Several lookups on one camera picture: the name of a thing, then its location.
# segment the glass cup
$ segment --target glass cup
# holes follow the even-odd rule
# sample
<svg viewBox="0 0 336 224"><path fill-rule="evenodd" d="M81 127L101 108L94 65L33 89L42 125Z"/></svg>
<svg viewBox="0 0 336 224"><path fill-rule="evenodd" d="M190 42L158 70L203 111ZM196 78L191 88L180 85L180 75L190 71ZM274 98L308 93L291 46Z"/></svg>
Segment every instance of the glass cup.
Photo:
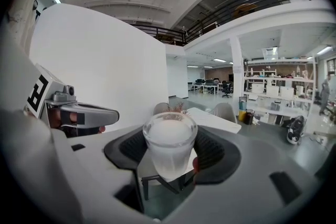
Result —
<svg viewBox="0 0 336 224"><path fill-rule="evenodd" d="M181 113L160 113L144 124L143 134L158 174L168 180L182 176L197 135L194 120Z"/></svg>

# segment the white liquid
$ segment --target white liquid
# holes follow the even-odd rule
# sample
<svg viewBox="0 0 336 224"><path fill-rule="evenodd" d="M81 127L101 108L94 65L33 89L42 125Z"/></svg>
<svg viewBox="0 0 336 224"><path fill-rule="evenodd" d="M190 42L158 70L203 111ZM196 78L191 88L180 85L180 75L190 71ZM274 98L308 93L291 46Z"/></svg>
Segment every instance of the white liquid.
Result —
<svg viewBox="0 0 336 224"><path fill-rule="evenodd" d="M192 136L191 129L181 121L164 120L155 123L149 130L149 137L157 144L183 143ZM149 142L149 150L155 169L165 179L176 179L187 169L194 142L172 148Z"/></svg>

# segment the yellow container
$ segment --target yellow container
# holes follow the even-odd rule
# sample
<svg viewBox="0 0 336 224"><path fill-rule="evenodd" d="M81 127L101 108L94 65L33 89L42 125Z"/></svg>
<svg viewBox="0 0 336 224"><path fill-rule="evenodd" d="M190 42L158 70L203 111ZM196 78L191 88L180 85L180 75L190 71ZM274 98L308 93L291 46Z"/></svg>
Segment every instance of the yellow container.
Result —
<svg viewBox="0 0 336 224"><path fill-rule="evenodd" d="M239 110L238 120L244 121L245 115L246 115L246 110Z"/></svg>

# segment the window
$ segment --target window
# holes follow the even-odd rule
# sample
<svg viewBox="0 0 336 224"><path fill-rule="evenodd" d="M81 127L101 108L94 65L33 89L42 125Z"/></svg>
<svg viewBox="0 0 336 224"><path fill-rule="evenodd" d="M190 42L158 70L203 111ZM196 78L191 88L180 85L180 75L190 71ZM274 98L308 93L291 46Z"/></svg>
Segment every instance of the window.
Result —
<svg viewBox="0 0 336 224"><path fill-rule="evenodd" d="M327 61L328 74L335 74L336 58Z"/></svg>

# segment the white column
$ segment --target white column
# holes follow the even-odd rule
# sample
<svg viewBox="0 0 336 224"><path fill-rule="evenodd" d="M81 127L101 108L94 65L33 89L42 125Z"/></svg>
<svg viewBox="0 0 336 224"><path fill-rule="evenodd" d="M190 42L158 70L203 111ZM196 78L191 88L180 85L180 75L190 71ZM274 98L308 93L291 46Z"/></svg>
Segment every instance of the white column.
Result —
<svg viewBox="0 0 336 224"><path fill-rule="evenodd" d="M240 42L237 36L230 37L230 45L233 60L234 91L232 98L232 107L236 115L239 111L239 97L243 96L244 91L244 62L240 48Z"/></svg>

